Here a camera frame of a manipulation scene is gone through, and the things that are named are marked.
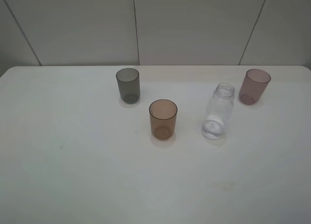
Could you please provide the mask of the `pink translucent plastic cup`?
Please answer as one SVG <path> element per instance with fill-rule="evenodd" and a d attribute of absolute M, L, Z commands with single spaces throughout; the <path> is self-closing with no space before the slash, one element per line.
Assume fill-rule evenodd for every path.
<path fill-rule="evenodd" d="M 266 71 L 260 69 L 248 70 L 239 92 L 239 100 L 245 105 L 256 104 L 270 81 L 271 76 Z"/>

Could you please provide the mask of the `brown translucent plastic cup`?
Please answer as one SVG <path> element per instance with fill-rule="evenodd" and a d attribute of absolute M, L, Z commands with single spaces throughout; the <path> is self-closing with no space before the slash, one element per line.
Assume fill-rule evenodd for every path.
<path fill-rule="evenodd" d="M 151 132 L 155 138 L 167 140 L 173 136 L 177 111 L 177 105 L 171 100 L 160 99 L 150 104 Z"/>

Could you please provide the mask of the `clear plastic water bottle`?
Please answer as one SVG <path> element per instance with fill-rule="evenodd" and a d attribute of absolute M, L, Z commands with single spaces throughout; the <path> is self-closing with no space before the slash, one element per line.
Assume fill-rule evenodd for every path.
<path fill-rule="evenodd" d="M 208 139 L 219 139 L 225 134 L 229 119 L 234 108 L 235 88 L 229 83 L 220 83 L 210 97 L 202 134 Z"/>

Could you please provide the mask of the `grey translucent plastic cup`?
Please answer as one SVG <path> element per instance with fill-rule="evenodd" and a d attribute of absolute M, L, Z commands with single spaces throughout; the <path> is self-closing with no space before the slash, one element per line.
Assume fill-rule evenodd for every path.
<path fill-rule="evenodd" d="M 116 73 L 121 99 L 127 104 L 135 104 L 140 99 L 139 71 L 124 68 Z"/>

